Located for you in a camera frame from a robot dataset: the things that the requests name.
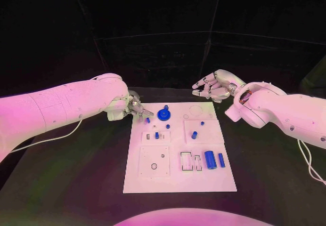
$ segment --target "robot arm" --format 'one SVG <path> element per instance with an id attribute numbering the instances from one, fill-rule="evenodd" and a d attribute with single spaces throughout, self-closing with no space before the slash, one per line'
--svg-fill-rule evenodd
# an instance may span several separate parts
<path id="1" fill-rule="evenodd" d="M 110 121 L 129 113 L 153 115 L 117 74 L 96 78 L 0 98 L 0 162 L 26 139 L 103 111 Z"/>
<path id="2" fill-rule="evenodd" d="M 205 85 L 204 91 L 197 88 Z M 326 100 L 306 95 L 287 95 L 266 82 L 244 81 L 228 71 L 218 70 L 195 85 L 194 95 L 211 97 L 221 103 L 230 95 L 234 104 L 225 114 L 238 121 L 262 128 L 273 122 L 296 139 L 326 149 Z"/>

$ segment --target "blue object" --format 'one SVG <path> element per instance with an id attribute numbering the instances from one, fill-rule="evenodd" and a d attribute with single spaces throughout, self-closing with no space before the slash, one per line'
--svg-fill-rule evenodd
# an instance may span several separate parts
<path id="1" fill-rule="evenodd" d="M 166 105 L 165 108 L 158 112 L 158 118 L 161 121 L 169 120 L 172 117 L 169 106 Z"/>
<path id="2" fill-rule="evenodd" d="M 223 159 L 223 153 L 220 153 L 220 163 L 221 163 L 221 167 L 224 168 L 225 164 L 224 164 L 224 159 Z"/>
<path id="3" fill-rule="evenodd" d="M 215 169 L 217 168 L 217 162 L 215 162 L 215 157 L 214 157 L 212 151 L 205 152 L 205 158 L 207 158 L 208 169 L 210 170 Z"/>
<path id="4" fill-rule="evenodd" d="M 197 136 L 198 136 L 198 132 L 195 131 L 192 134 L 192 138 L 197 139 Z"/>

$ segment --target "cable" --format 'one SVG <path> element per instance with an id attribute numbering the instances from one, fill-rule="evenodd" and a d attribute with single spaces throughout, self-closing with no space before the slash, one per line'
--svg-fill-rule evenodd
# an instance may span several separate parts
<path id="1" fill-rule="evenodd" d="M 36 142 L 36 143 L 34 143 L 34 144 L 31 144 L 31 145 L 22 147 L 22 148 L 16 149 L 16 150 L 12 150 L 11 153 L 13 153 L 13 152 L 16 152 L 16 151 L 21 151 L 22 149 L 25 149 L 25 148 L 28 148 L 28 147 L 31 147 L 31 146 L 34 146 L 34 145 L 36 145 L 36 144 L 41 144 L 41 143 L 44 143 L 44 142 L 48 142 L 48 141 L 52 141 L 52 140 L 58 140 L 58 139 L 62 139 L 62 138 L 68 137 L 68 136 L 77 131 L 77 128 L 75 128 L 75 130 L 74 130 L 68 135 L 64 135 L 62 137 L 58 137 L 58 138 L 52 138 L 52 139 L 49 139 L 49 140 L 39 141 L 39 142 Z"/>
<path id="2" fill-rule="evenodd" d="M 308 161 L 308 157 L 306 157 L 305 152 L 303 152 L 303 148 L 302 148 L 300 142 L 303 143 L 303 145 L 305 145 L 305 147 L 306 147 L 306 149 L 308 149 L 308 153 L 309 153 L 309 161 Z M 309 170 L 309 174 L 311 174 L 311 176 L 312 176 L 312 178 L 313 178 L 315 180 L 324 182 L 324 184 L 326 185 L 326 181 L 322 179 L 322 177 L 319 176 L 316 170 L 315 170 L 313 167 L 312 167 L 312 160 L 313 160 L 313 159 L 312 159 L 312 153 L 311 153 L 311 150 L 309 150 L 309 148 L 308 148 L 308 145 L 306 145 L 306 143 L 305 143 L 303 141 L 300 141 L 300 140 L 298 140 L 298 145 L 299 145 L 300 151 L 302 151 L 302 153 L 303 153 L 305 160 L 306 160 L 306 162 L 308 162 L 308 170 Z"/>

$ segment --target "table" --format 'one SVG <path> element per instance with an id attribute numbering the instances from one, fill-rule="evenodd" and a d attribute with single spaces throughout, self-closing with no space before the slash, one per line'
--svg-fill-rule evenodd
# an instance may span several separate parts
<path id="1" fill-rule="evenodd" d="M 189 89 L 133 88 L 145 103 L 202 102 Z M 75 133 L 32 146 L 0 191 L 0 225 L 113 225 L 145 212 L 204 208 L 273 225 L 325 223 L 325 185 L 311 178 L 295 138 L 269 123 L 253 128 L 224 114 L 233 98 L 214 103 L 238 192 L 123 194 L 132 115 L 88 118 Z M 35 142 L 68 134 L 55 129 Z M 309 145 L 326 178 L 326 150 Z"/>

